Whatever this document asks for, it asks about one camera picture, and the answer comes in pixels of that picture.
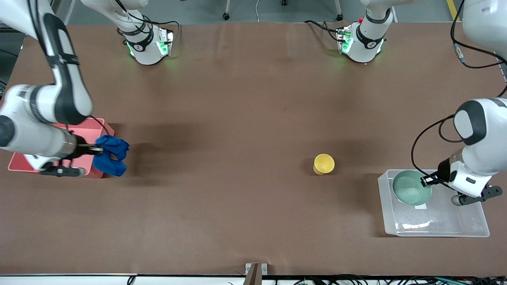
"plastic bin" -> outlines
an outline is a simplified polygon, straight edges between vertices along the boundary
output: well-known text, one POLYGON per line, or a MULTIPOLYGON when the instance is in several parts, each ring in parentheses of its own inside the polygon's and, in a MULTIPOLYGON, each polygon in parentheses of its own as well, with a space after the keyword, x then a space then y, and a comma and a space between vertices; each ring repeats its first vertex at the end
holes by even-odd
MULTIPOLYGON (((111 127, 104 121, 104 119, 99 118, 97 119, 104 125, 104 127, 107 128, 110 135, 115 134, 115 131, 111 129, 111 127)), ((65 125, 62 124, 55 124, 55 126, 59 128, 65 128, 65 125)), ((87 143, 91 144, 95 143, 95 141, 99 137, 107 134, 105 129, 92 118, 87 118, 85 121, 83 121, 81 124, 77 126, 69 125, 68 128, 69 130, 74 131, 74 134, 82 136, 87 143)), ((81 157, 78 157, 77 159, 74 159, 72 162, 72 166, 84 168, 85 175, 83 177, 85 178, 102 178, 104 173, 93 167, 92 162, 93 162, 92 155, 83 155, 81 157)), ((39 174, 39 172, 33 169, 32 166, 28 163, 28 161, 26 161, 25 156, 20 153, 13 154, 11 162, 9 163, 8 166, 8 170, 39 174)))
POLYGON ((392 191, 392 180, 404 170, 389 169, 378 178, 386 233, 397 236, 489 236, 481 203, 455 206, 451 197, 457 192, 443 185, 433 185, 430 200, 421 206, 400 202, 392 191))

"yellow cup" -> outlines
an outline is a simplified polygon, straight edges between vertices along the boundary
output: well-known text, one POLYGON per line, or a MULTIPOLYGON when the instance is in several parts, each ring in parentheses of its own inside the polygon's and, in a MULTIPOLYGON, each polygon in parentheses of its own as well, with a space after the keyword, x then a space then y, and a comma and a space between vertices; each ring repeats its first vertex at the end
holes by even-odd
POLYGON ((335 161, 329 154, 319 154, 313 162, 313 171, 317 175, 324 175, 333 171, 335 168, 335 161))

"table surface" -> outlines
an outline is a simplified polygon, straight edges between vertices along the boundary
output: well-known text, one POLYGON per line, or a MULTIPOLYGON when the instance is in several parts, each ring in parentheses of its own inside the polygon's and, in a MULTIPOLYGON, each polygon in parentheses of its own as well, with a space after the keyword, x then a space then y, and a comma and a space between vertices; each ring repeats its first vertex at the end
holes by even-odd
MULTIPOLYGON (((412 168, 423 128, 504 86, 498 68, 459 63, 449 27, 393 24, 364 65, 307 24, 185 26, 174 58, 142 66, 110 26, 70 26, 93 114, 131 144, 128 170, 14 173, 0 151, 0 273, 235 274, 267 262, 271 274, 505 274, 504 197, 483 205, 489 238, 383 228, 378 176, 412 168), (313 174, 320 153, 335 158, 332 175, 313 174)), ((10 84, 49 82, 26 40, 10 84)), ((415 158, 436 168, 459 147, 433 130, 415 158)))

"blue cloth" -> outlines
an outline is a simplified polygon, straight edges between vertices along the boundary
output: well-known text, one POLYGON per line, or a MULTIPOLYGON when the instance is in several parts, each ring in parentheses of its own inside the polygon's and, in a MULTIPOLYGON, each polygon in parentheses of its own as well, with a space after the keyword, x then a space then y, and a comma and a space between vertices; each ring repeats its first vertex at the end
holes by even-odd
POLYGON ((122 176, 127 170, 127 166, 122 160, 127 157, 130 145, 126 141, 108 134, 99 137, 95 144, 104 148, 104 154, 96 155, 93 158, 93 166, 104 173, 122 176), (111 154, 114 154, 118 160, 113 159, 111 154))

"pink bin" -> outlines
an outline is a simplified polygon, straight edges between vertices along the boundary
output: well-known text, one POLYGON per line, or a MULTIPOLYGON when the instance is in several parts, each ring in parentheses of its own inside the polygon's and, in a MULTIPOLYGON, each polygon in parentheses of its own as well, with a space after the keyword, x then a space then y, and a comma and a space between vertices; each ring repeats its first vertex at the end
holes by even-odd
MULTIPOLYGON (((104 119, 99 119, 104 127, 107 128, 110 135, 114 135, 115 131, 111 129, 111 127, 104 121, 104 119)), ((55 124, 56 127, 65 128, 65 125, 55 124)), ((95 141, 107 134, 105 129, 97 123, 92 118, 87 118, 81 124, 77 126, 69 126, 69 130, 74 131, 74 134, 82 136, 87 143, 94 144, 95 141)), ((95 167, 92 166, 93 156, 92 155, 83 155, 72 161, 72 166, 82 167, 85 169, 85 178, 102 178, 103 172, 99 171, 95 167)), ((14 153, 11 158, 11 162, 9 163, 8 169, 10 171, 20 171, 20 172, 28 172, 28 173, 36 173, 39 174, 38 171, 32 168, 32 166, 26 161, 24 155, 20 153, 14 153)))

